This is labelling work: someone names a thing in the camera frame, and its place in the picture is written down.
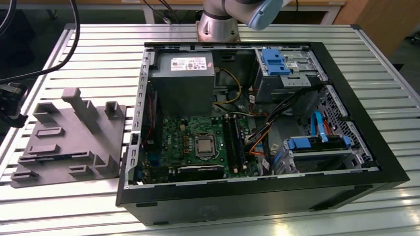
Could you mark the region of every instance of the cpu socket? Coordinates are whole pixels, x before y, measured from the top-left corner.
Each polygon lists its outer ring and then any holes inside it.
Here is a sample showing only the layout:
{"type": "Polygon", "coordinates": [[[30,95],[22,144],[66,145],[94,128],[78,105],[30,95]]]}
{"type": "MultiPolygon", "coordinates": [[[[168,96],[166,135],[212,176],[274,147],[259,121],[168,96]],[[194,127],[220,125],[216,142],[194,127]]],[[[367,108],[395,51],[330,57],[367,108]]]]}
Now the cpu socket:
{"type": "Polygon", "coordinates": [[[210,160],[216,155],[214,134],[195,135],[196,157],[210,160]]]}

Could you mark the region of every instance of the ram slot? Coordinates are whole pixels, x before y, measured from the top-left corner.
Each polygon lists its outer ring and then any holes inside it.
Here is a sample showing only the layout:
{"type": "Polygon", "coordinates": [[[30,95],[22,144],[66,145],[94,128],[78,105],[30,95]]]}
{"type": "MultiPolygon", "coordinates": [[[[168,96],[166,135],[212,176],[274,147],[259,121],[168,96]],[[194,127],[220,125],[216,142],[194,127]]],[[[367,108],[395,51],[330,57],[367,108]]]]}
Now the ram slot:
{"type": "Polygon", "coordinates": [[[236,118],[231,118],[231,129],[232,129],[232,133],[234,133],[236,162],[240,164],[239,169],[243,171],[244,169],[247,169],[247,159],[246,159],[246,153],[244,153],[244,144],[243,144],[243,139],[242,139],[242,133],[239,130],[236,118]]]}
{"type": "Polygon", "coordinates": [[[224,135],[224,143],[226,143],[226,150],[227,150],[227,156],[228,156],[228,165],[230,165],[230,172],[231,173],[238,173],[239,165],[240,163],[238,162],[236,158],[236,147],[234,144],[234,133],[231,129],[231,122],[230,122],[230,117],[223,118],[223,135],[224,135]]]}

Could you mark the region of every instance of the metal workbench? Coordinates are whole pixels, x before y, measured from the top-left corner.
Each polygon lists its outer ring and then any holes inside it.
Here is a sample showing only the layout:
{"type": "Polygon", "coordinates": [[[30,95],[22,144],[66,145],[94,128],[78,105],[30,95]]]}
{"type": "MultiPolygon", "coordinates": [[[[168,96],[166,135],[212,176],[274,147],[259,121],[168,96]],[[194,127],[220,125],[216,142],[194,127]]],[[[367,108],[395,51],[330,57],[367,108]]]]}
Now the metal workbench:
{"type": "MultiPolygon", "coordinates": [[[[195,25],[83,25],[76,54],[66,67],[39,77],[23,111],[39,101],[58,108],[64,87],[82,87],[95,105],[116,100],[128,106],[124,143],[134,116],[146,41],[195,41],[195,25]]],[[[243,41],[322,41],[375,121],[411,181],[376,192],[336,210],[146,227],[115,207],[118,179],[23,189],[10,186],[35,118],[11,129],[0,147],[0,235],[419,235],[420,228],[420,97],[362,30],[350,26],[271,26],[263,32],[240,27],[243,41]]],[[[47,62],[64,59],[74,41],[64,30],[47,62]]]]}

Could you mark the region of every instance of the power supply label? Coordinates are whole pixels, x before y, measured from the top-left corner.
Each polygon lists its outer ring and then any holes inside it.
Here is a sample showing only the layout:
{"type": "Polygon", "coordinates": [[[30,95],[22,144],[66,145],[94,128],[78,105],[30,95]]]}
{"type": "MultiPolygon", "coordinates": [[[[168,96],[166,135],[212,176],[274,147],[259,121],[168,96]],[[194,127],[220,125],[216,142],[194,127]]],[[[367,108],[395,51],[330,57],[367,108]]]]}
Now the power supply label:
{"type": "Polygon", "coordinates": [[[171,60],[171,71],[207,69],[206,58],[174,58],[171,60]]]}

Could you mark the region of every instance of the black cable on table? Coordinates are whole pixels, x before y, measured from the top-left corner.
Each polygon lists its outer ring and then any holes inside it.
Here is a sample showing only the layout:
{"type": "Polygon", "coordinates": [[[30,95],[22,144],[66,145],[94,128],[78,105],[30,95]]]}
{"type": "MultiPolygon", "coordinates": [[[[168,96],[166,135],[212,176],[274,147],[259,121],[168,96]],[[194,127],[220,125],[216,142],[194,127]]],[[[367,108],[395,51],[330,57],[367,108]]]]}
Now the black cable on table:
{"type": "Polygon", "coordinates": [[[11,82],[16,82],[16,81],[28,79],[28,78],[35,77],[35,76],[40,76],[40,75],[48,74],[48,73],[62,69],[64,67],[64,65],[68,63],[68,61],[71,60],[72,55],[74,55],[75,50],[76,50],[76,47],[78,47],[79,38],[80,38],[80,17],[79,17],[79,10],[78,10],[78,5],[76,5],[76,0],[71,0],[71,4],[72,4],[74,16],[75,16],[76,35],[75,35],[74,45],[71,47],[71,50],[70,50],[68,55],[66,56],[64,60],[62,61],[60,64],[58,64],[56,66],[54,66],[50,69],[40,70],[40,71],[36,71],[36,72],[32,72],[32,73],[28,73],[28,74],[24,74],[24,75],[19,75],[19,76],[15,76],[15,77],[11,77],[11,78],[0,80],[0,84],[7,84],[7,83],[11,83],[11,82]]]}
{"type": "Polygon", "coordinates": [[[12,23],[15,11],[16,11],[16,4],[18,4],[18,0],[11,0],[8,10],[7,10],[7,15],[0,25],[0,35],[3,35],[3,33],[6,32],[7,28],[10,27],[12,23]]]}

